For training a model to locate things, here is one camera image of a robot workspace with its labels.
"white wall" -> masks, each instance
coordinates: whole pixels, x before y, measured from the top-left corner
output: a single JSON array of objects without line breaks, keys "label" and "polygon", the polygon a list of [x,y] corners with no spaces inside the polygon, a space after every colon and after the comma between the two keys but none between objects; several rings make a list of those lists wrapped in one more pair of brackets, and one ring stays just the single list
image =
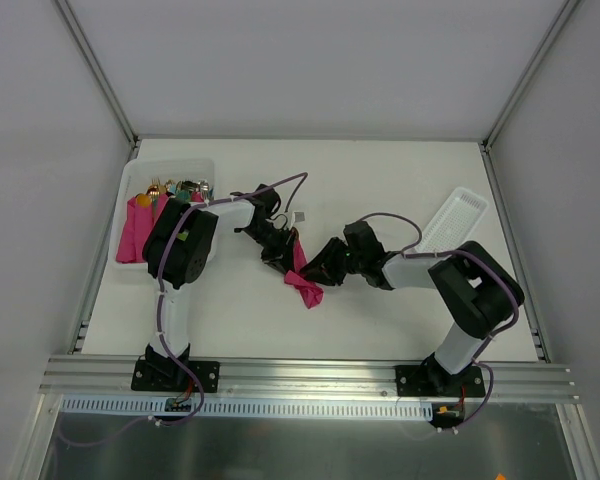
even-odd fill
[{"label": "white wall", "polygon": [[569,25],[494,150],[554,360],[600,449],[600,0]]},{"label": "white wall", "polygon": [[49,0],[0,0],[0,479],[61,351],[127,146]]},{"label": "white wall", "polygon": [[140,134],[483,139],[563,0],[72,0]]}]

